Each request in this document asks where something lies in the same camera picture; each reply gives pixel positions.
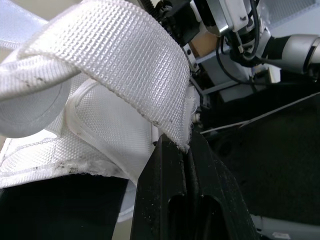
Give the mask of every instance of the white padded fabric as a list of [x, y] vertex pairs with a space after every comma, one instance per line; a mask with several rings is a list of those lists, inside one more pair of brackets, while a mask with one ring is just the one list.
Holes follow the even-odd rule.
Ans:
[[66, 104], [68, 128], [115, 163], [129, 179], [138, 178], [151, 156], [151, 124], [94, 80], [84, 82]]
[[188, 149], [188, 62], [141, 8], [124, 0], [85, 0], [45, 25], [18, 57], [0, 67], [0, 100], [52, 87], [81, 70]]
[[[101, 85], [79, 87], [87, 78]], [[85, 0], [68, 9], [0, 64], [0, 134], [38, 132], [6, 141], [0, 188], [75, 173], [136, 184], [152, 151], [147, 120], [188, 150], [188, 82], [184, 53], [141, 8]], [[134, 189], [128, 186], [119, 221], [132, 216]]]
[[79, 86], [82, 76], [71, 80], [59, 135], [43, 130], [6, 140], [0, 153], [0, 188], [79, 173], [129, 178], [118, 218], [125, 221], [133, 215], [135, 184], [154, 148], [152, 126], [96, 81]]

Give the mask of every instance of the black cable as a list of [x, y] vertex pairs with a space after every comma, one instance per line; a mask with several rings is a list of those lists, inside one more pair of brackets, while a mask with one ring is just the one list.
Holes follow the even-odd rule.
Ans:
[[222, 53], [223, 55], [228, 55], [228, 53], [226, 53], [226, 52], [224, 51], [224, 42], [225, 42], [225, 36], [222, 36], [222, 37], [221, 37], [221, 53]]
[[243, 59], [246, 61], [251, 61], [255, 58], [260, 41], [260, 21], [255, 0], [250, 0], [250, 5], [254, 24], [254, 46], [251, 53], [249, 53], [248, 55], [242, 55]]
[[235, 78], [234, 76], [232, 76], [224, 67], [223, 63], [221, 62], [220, 59], [220, 54], [219, 54], [219, 47], [220, 47], [220, 41], [221, 39], [218, 39], [218, 41], [216, 42], [216, 47], [215, 47], [215, 53], [216, 53], [216, 60], [220, 66], [220, 68], [222, 69], [222, 71], [224, 72], [225, 75], [227, 75], [231, 80], [235, 81], [236, 83], [239, 84], [245, 84], [245, 85], [257, 85], [257, 86], [293, 86], [293, 85], [310, 85], [311, 83], [296, 83], [296, 82], [279, 82], [279, 83], [259, 83], [259, 82], [251, 82], [251, 81], [242, 81], [239, 80], [237, 78]]
[[[260, 0], [255, 0], [255, 5], [258, 7], [258, 4], [259, 4]], [[251, 7], [251, 11], [249, 12], [248, 14], [248, 18], [250, 19], [251, 16], [252, 16], [253, 12], [252, 12], [252, 7]]]

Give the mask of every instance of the cardboard box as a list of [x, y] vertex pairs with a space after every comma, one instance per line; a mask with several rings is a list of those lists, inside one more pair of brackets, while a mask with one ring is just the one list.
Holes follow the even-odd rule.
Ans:
[[216, 49], [218, 38], [210, 32], [195, 37], [190, 47], [195, 57], [204, 57]]

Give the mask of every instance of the white strap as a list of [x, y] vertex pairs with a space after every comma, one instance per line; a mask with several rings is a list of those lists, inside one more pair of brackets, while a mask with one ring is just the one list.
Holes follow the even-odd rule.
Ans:
[[141, 8], [124, 0], [84, 0], [50, 21], [18, 57], [0, 67], [0, 100], [52, 87], [81, 70], [182, 150], [189, 148], [193, 105], [187, 103], [187, 59]]

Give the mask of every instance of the gray carpet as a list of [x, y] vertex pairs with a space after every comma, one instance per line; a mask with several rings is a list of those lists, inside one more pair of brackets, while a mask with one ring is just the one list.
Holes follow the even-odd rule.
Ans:
[[319, 108], [315, 96], [214, 144], [251, 214], [320, 225]]

